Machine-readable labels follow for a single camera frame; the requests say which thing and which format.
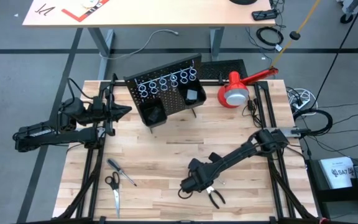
black pegboard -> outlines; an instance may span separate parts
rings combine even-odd
[[[190,67],[196,70],[195,80],[190,80]],[[124,80],[139,112],[141,111],[141,105],[152,104],[157,100],[158,103],[160,103],[159,100],[161,100],[163,108],[165,110],[165,115],[168,116],[179,111],[191,108],[191,106],[185,104],[185,101],[179,91],[179,88],[183,88],[184,85],[187,86],[193,84],[201,86],[198,80],[200,67],[201,54],[198,54],[193,57],[188,57],[183,60],[170,63],[168,65],[164,65],[155,69],[148,70],[146,72],[139,73],[137,75],[124,77]],[[182,84],[180,76],[181,72],[179,71],[184,71],[186,73],[186,79],[188,83]],[[175,84],[172,84],[172,76],[176,77],[177,86],[175,86]],[[155,83],[155,88],[153,88],[154,84],[150,86],[150,82]]]
[[[218,62],[203,62],[198,75],[200,80],[219,80],[219,75],[223,80],[229,78],[229,73],[237,71],[241,78],[247,78],[247,70],[242,59],[239,60],[225,60]]]

paper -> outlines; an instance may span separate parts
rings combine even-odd
[[[350,158],[321,159],[319,162],[331,189],[352,187],[351,178],[356,175]]]
[[[283,50],[283,48],[282,48],[280,45],[278,45],[278,44],[276,44],[275,48],[276,48],[276,50],[277,50],[278,52],[280,52],[281,50]]]
[[[108,1],[109,0],[68,1],[63,6],[62,12],[78,22],[82,22],[89,15],[105,5]]]

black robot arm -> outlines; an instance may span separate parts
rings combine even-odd
[[[91,123],[97,124],[106,121],[106,129],[103,129],[102,132],[110,136],[115,135],[112,122],[118,122],[132,109],[130,106],[115,104],[113,95],[115,80],[116,76],[112,79],[109,87],[104,89],[107,100],[106,104],[98,96],[90,98],[92,103],[83,102],[79,98],[74,97],[72,93],[73,97],[61,104],[56,120],[21,127],[12,137],[16,142],[15,149],[19,152],[27,152],[37,149],[42,145],[70,142],[83,143],[87,149],[98,149],[101,145],[101,129],[98,129],[94,125],[92,128],[76,130],[76,124],[85,126]],[[70,91],[72,91],[69,81],[68,85]]]
[[[180,184],[182,191],[190,194],[193,191],[201,192],[213,184],[214,179],[220,173],[234,166],[245,158],[272,153],[282,149],[288,144],[288,140],[280,130],[270,132],[267,129],[254,133],[247,142],[238,149],[232,151],[225,157],[216,153],[211,153],[208,159],[212,163],[202,163],[197,159],[192,159],[189,163],[189,177]]]

sticker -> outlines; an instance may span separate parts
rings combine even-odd
[[[82,22],[84,19],[86,19],[88,16],[90,16],[92,13],[94,13],[96,10],[98,10],[100,7],[104,6],[108,1],[110,0],[84,0],[83,2],[88,1],[94,4],[90,8],[85,8],[83,4],[70,4],[67,6],[67,9],[62,9],[62,12],[64,12],[66,15],[70,16],[71,18],[75,19],[78,22]]]
[[[276,44],[275,48],[276,48],[276,50],[277,50],[278,52],[280,52],[281,50],[283,50],[283,48],[282,48],[280,45],[278,45],[278,44]]]
[[[95,7],[99,3],[99,0],[83,0],[82,6],[89,9]]]

desk leg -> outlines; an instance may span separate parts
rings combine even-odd
[[[221,43],[223,38],[224,27],[211,28],[211,55],[212,61],[219,60],[219,51],[221,50]]]
[[[106,40],[99,28],[88,28],[88,30],[99,49],[100,54],[103,57],[111,57],[110,49],[112,48],[112,42],[114,40],[114,30],[109,30]],[[101,58],[98,80],[104,80],[107,77],[110,61],[111,60],[109,59]]]

